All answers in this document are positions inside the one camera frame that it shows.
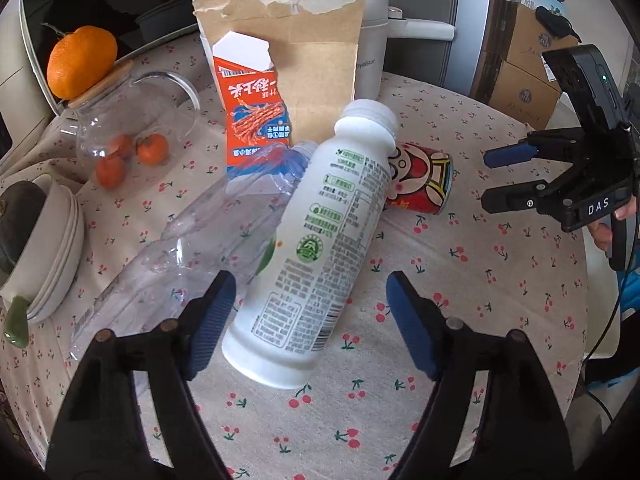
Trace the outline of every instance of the human hand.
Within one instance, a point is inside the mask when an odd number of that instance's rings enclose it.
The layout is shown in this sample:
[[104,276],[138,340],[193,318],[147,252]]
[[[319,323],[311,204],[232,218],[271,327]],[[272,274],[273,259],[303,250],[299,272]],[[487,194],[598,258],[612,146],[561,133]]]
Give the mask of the human hand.
[[[636,214],[636,197],[631,197],[631,200],[623,205],[620,209],[617,209],[615,212],[616,218],[618,220],[624,220]],[[607,246],[613,240],[613,233],[608,226],[601,224],[599,220],[589,224],[588,226],[589,232],[591,236],[593,236],[593,241],[596,243],[596,247],[606,251]]]

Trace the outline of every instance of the red can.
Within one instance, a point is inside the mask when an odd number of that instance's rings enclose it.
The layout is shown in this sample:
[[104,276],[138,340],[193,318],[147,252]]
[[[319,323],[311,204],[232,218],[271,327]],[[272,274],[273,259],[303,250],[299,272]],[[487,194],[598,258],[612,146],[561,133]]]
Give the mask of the red can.
[[392,181],[387,203],[426,214],[442,211],[451,191],[453,164],[448,153],[400,143],[389,157]]

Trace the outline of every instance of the glass teapot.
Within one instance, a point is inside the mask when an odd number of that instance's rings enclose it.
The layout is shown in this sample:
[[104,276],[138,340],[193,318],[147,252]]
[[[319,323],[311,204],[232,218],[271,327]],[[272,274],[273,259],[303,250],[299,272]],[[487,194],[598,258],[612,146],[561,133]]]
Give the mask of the glass teapot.
[[[167,173],[200,113],[196,89],[180,74],[156,70],[133,76],[132,68],[131,60],[116,66],[68,104],[79,122],[76,150],[82,166],[109,190],[126,177],[152,182]],[[158,84],[161,79],[187,94],[187,111],[178,109],[167,85]]]

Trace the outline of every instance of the orange fruit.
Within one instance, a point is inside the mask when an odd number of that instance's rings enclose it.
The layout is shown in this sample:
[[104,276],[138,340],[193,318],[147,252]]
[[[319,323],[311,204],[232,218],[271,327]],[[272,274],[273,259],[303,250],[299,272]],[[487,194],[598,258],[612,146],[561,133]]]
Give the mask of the orange fruit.
[[142,164],[157,166],[169,156],[169,141],[160,134],[151,134],[136,146],[136,153]]
[[118,45],[113,34],[103,28],[85,25],[71,34],[53,28],[62,39],[47,64],[47,83],[53,95],[75,99],[113,68]]
[[127,160],[136,153],[133,139],[127,134],[119,134],[109,141],[109,153],[117,153]]
[[102,156],[95,165],[95,178],[104,189],[116,189],[126,174],[124,160],[117,153]]

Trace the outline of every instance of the white wall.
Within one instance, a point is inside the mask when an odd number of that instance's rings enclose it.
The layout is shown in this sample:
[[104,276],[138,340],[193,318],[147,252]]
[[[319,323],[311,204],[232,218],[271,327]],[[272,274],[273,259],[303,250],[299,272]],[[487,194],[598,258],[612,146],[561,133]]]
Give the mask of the white wall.
[[623,88],[633,44],[613,4],[609,0],[565,0],[564,4],[582,42],[600,49],[616,85]]

